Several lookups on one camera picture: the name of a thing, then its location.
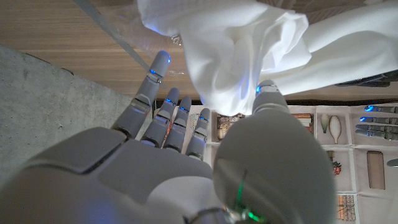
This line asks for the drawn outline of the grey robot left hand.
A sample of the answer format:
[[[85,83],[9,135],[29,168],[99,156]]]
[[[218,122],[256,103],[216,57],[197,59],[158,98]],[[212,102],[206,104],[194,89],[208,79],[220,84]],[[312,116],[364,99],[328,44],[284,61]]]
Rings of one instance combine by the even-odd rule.
[[[397,106],[360,106],[353,115],[353,144],[395,155],[385,159],[388,168],[397,168]]]

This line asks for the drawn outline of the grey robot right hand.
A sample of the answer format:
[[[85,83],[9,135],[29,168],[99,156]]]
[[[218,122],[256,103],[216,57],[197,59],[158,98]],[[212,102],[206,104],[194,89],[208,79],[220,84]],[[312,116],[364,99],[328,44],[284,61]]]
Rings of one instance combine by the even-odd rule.
[[[256,88],[213,165],[203,160],[210,111],[183,146],[190,99],[170,90],[136,136],[170,64],[160,51],[111,128],[82,131],[28,160],[1,187],[2,223],[333,223],[326,152],[275,83]]]

